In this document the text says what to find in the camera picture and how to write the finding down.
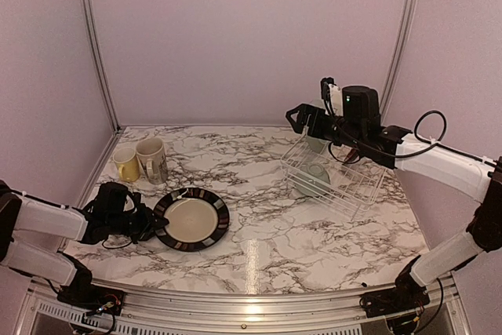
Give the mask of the black rimmed cream plate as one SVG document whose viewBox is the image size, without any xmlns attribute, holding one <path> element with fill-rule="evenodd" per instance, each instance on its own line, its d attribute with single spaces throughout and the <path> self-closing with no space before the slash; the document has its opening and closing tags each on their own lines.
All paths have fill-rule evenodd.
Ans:
<svg viewBox="0 0 502 335">
<path fill-rule="evenodd" d="M 164 195 L 153 209 L 156 237 L 166 246 L 192 253 L 219 242 L 230 226 L 223 199 L 202 188 L 181 188 Z"/>
</svg>

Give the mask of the yellow mug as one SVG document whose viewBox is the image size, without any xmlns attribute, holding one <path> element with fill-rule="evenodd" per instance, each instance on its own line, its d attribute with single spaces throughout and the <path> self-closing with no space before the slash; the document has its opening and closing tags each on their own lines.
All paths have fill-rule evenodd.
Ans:
<svg viewBox="0 0 502 335">
<path fill-rule="evenodd" d="M 132 183 L 140 178 L 140 165 L 135 149 L 131 147 L 118 149 L 112 155 L 112 160 L 117 168 L 120 181 Z"/>
</svg>

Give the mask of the beige patterned mug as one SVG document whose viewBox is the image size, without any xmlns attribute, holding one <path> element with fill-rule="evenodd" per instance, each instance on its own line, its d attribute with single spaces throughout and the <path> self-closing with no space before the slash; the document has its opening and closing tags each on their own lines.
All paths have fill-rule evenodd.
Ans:
<svg viewBox="0 0 502 335">
<path fill-rule="evenodd" d="M 152 137 L 136 145 L 136 155 L 149 183 L 164 184 L 168 179 L 166 151 L 163 141 Z"/>
</svg>

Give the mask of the green floral plate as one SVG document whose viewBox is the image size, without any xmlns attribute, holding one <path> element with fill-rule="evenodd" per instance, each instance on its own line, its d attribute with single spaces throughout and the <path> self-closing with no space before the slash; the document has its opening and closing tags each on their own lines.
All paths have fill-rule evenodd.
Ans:
<svg viewBox="0 0 502 335">
<path fill-rule="evenodd" d="M 320 107 L 322 109 L 325 109 L 325 105 L 324 105 L 324 102 L 321 100 L 321 99 L 314 99 L 310 102 L 310 105 L 313 105 L 315 107 Z M 306 136 L 306 141 L 310 147 L 310 149 L 315 152 L 315 153 L 318 153 L 318 154 L 321 154 L 325 147 L 326 147 L 326 141 L 325 140 L 321 140 L 321 139 L 318 139 L 318 138 L 314 138 L 314 137 L 310 137 L 310 136 Z"/>
</svg>

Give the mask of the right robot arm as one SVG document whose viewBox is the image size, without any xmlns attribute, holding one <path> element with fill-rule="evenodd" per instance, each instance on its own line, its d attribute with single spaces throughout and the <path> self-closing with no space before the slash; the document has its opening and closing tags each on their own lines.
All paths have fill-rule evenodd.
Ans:
<svg viewBox="0 0 502 335">
<path fill-rule="evenodd" d="M 390 314 L 429 303 L 427 286 L 446 272 L 460 269 L 481 253 L 501 248 L 501 161 L 425 139 L 413 129 L 382 126 L 378 92 L 367 86 L 340 88 L 321 81 L 322 107 L 300 104 L 286 112 L 295 133 L 346 146 L 359 158 L 385 168 L 417 173 L 454 188 L 478 204 L 467 227 L 434 249 L 411 260 L 394 287 L 362 295 L 368 316 Z"/>
</svg>

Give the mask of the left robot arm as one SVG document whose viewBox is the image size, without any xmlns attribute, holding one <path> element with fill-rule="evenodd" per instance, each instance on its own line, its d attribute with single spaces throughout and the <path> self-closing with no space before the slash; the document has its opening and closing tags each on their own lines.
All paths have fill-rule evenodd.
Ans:
<svg viewBox="0 0 502 335">
<path fill-rule="evenodd" d="M 57 298 L 64 303 L 91 308 L 116 301 L 118 294 L 93 285 L 92 272 L 74 257 L 25 242 L 17 233 L 54 235 L 85 245 L 123 235 L 138 243 L 168 223 L 142 203 L 139 193 L 116 182 L 101 184 L 96 197 L 81 209 L 48 202 L 2 183 L 1 264 L 58 284 Z"/>
</svg>

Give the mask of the green bowl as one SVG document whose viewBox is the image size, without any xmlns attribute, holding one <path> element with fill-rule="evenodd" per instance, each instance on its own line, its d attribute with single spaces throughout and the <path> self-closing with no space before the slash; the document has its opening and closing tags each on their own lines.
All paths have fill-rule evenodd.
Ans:
<svg viewBox="0 0 502 335">
<path fill-rule="evenodd" d="M 293 175 L 294 187 L 303 195 L 318 197 L 330 189 L 330 178 L 327 170 L 318 163 L 307 163 Z"/>
</svg>

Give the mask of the red patterned plate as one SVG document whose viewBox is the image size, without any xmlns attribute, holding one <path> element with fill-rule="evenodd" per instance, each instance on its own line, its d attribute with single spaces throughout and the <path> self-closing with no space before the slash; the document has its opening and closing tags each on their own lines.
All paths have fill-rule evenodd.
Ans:
<svg viewBox="0 0 502 335">
<path fill-rule="evenodd" d="M 352 148 L 348 153 L 347 155 L 345 156 L 344 160 L 343 160 L 343 164 L 344 165 L 352 165 L 352 164 L 355 164 L 355 163 L 358 163 L 360 162 L 362 159 L 362 156 L 360 154 L 360 151 L 359 149 L 356 149 L 356 148 Z"/>
</svg>

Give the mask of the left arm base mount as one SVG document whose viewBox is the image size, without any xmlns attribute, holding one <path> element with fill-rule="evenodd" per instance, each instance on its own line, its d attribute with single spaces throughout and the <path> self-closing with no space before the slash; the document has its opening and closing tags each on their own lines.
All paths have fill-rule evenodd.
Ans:
<svg viewBox="0 0 502 335">
<path fill-rule="evenodd" d="M 64 286 L 57 300 L 87 310 L 91 315 L 105 312 L 119 316 L 122 312 L 125 292 L 103 286 L 87 286 L 81 289 Z"/>
</svg>

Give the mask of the front aluminium rail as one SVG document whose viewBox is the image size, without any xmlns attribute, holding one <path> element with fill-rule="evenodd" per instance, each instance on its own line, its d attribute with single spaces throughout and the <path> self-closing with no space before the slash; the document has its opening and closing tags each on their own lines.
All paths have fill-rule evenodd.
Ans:
<svg viewBox="0 0 502 335">
<path fill-rule="evenodd" d="M 378 287 L 324 293 L 245 295 L 190 293 L 98 281 L 124 293 L 122 311 L 85 316 L 81 308 L 59 302 L 47 282 L 33 280 L 14 327 L 15 334 L 390 334 L 395 325 L 418 334 L 469 334 L 471 328 L 452 278 L 427 288 L 428 304 L 369 317 L 363 296 Z"/>
</svg>

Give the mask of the right aluminium frame post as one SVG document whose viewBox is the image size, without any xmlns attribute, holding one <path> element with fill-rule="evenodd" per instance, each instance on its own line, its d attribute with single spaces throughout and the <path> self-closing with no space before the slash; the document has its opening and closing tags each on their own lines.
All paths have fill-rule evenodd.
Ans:
<svg viewBox="0 0 502 335">
<path fill-rule="evenodd" d="M 402 58 L 404 56 L 406 44 L 409 40 L 410 32 L 413 26 L 417 1 L 418 0 L 404 0 L 395 48 L 391 57 L 391 63 L 387 72 L 383 94 L 380 101 L 380 108 L 384 115 L 388 113 L 389 107 L 391 106 L 391 99 L 397 86 Z"/>
</svg>

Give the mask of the aluminium frame post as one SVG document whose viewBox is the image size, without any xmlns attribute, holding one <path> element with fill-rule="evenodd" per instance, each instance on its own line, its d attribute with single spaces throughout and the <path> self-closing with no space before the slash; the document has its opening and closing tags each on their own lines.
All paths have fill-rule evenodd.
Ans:
<svg viewBox="0 0 502 335">
<path fill-rule="evenodd" d="M 81 3 L 85 20 L 86 34 L 89 41 L 91 57 L 96 72 L 100 95 L 104 103 L 104 109 L 107 114 L 108 122 L 112 129 L 112 132 L 118 133 L 121 130 L 121 126 L 115 110 L 115 105 L 112 99 L 111 90 L 105 71 L 104 60 L 100 51 L 100 43 L 93 12 L 93 3 L 92 0 L 81 0 Z"/>
<path fill-rule="evenodd" d="M 409 40 L 410 32 L 413 26 L 417 1 L 418 0 L 404 0 L 395 48 L 391 57 L 391 63 L 387 72 L 383 94 L 380 101 L 380 108 L 384 115 L 388 113 L 389 107 L 391 106 L 391 99 L 397 86 L 402 58 L 404 56 L 406 44 Z"/>
</svg>

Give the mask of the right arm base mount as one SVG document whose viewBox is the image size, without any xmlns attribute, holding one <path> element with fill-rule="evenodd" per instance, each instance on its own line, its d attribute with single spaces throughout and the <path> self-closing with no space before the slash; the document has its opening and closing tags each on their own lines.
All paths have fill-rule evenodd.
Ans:
<svg viewBox="0 0 502 335">
<path fill-rule="evenodd" d="M 364 293 L 360 297 L 359 306 L 365 311 L 367 318 L 375 318 L 423 308 L 430 302 L 426 290 L 419 289 L 410 293 L 394 287 Z"/>
</svg>

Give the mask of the left aluminium frame post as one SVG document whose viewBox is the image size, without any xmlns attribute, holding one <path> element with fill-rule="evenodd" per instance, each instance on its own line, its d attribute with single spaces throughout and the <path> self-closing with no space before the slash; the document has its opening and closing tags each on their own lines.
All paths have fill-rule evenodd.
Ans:
<svg viewBox="0 0 502 335">
<path fill-rule="evenodd" d="M 115 110 L 115 105 L 112 99 L 111 90 L 105 71 L 104 60 L 100 51 L 100 43 L 93 12 L 93 3 L 92 0 L 81 0 L 81 3 L 85 20 L 86 34 L 89 41 L 91 57 L 96 72 L 100 95 L 104 103 L 104 109 L 107 114 L 108 122 L 112 129 L 112 132 L 118 133 L 121 130 L 121 126 Z"/>
</svg>

